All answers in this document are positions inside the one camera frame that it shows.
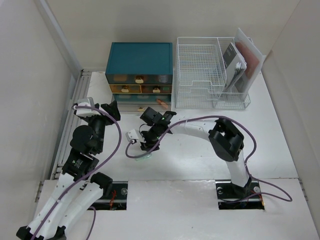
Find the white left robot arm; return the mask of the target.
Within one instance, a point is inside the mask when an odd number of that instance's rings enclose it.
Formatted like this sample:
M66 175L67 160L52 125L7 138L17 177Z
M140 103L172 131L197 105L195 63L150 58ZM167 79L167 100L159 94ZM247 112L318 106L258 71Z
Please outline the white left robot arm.
M85 121L75 128L71 150L50 198L33 221L18 229L20 240L65 240L69 229L92 204L111 195L113 180L98 172L95 157L103 152L105 128L121 119L118 103L94 103L91 97L73 105L74 114Z

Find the teal drawer cabinet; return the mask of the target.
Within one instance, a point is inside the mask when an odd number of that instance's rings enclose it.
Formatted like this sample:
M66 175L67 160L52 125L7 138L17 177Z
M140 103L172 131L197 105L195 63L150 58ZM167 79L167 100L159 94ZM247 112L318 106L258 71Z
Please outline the teal drawer cabinet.
M171 42L113 42L105 69L113 100L123 112L171 110L173 44ZM169 105L164 109L156 99Z

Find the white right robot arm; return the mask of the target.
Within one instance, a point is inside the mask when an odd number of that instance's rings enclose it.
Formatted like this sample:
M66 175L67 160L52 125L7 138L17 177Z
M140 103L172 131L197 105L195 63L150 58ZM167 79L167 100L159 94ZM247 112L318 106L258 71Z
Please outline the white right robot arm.
M206 140L212 145L215 154L227 164L232 193L237 197L247 194L250 191L250 177L246 172L243 155L244 135L232 121L222 116L217 116L214 122L208 122L210 116L172 121L176 115L173 111L161 114L148 107L140 119L150 129L141 132L143 141L140 148L150 153L159 150L160 139L166 134L180 134Z

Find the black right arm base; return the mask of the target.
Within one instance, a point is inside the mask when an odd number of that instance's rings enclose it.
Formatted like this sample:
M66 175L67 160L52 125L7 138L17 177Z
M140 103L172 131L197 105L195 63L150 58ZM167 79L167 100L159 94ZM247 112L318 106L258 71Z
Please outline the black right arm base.
M216 195L219 210L264 210L261 188L257 181L241 188L230 180L216 181Z

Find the clear mesh zip pouch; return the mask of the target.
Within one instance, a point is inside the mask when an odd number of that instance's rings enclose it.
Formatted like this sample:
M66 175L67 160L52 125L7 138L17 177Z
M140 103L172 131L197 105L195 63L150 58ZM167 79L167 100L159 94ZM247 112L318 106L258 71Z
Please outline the clear mesh zip pouch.
M242 95L241 98L244 100L254 80L261 71L266 56L259 51L252 40L240 28L237 29L234 43L246 62L246 70L235 83L238 93Z

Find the Canon setup guide booklet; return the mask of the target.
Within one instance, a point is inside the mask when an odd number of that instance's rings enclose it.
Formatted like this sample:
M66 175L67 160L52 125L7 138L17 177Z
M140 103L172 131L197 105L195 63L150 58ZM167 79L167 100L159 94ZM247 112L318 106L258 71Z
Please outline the Canon setup guide booklet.
M226 73L226 82L223 91L228 92L247 69L247 63L243 55L232 42L228 45L223 54L223 61Z

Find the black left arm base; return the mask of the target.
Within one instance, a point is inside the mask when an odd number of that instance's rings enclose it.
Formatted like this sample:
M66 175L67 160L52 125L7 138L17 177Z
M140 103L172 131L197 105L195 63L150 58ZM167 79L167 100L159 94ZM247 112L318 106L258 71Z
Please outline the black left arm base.
M91 206L97 211L125 211L127 209L128 182L114 181L111 192L96 200Z

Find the orange transparent stapler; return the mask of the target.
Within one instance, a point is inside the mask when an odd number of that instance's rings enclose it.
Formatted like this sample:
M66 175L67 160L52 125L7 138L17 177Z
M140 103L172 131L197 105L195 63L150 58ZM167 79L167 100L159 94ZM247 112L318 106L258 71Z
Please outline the orange transparent stapler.
M165 101L163 101L163 100L161 100L159 98L156 99L156 102L164 109L169 109L170 108L169 104L167 104Z

